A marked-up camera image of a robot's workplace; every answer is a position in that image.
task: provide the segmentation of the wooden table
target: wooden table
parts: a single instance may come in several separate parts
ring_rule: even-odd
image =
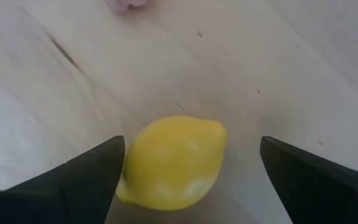
[[[0,189],[173,114],[227,127],[216,187],[173,213],[115,201],[118,223],[290,223],[266,135],[358,170],[358,89],[268,1],[0,0]]]

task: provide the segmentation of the light wood surface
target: light wood surface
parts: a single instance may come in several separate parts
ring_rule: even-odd
[[[229,133],[214,190],[174,213],[114,201],[108,223],[290,223],[260,138],[358,170],[358,85],[282,12],[266,0],[155,0],[125,14],[102,0],[0,0],[0,189],[190,114]]]

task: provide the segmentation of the yellow lemon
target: yellow lemon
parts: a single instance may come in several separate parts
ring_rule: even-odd
[[[218,178],[225,145],[220,122],[189,116],[160,119],[129,147],[117,195],[123,202],[157,210],[189,207]]]

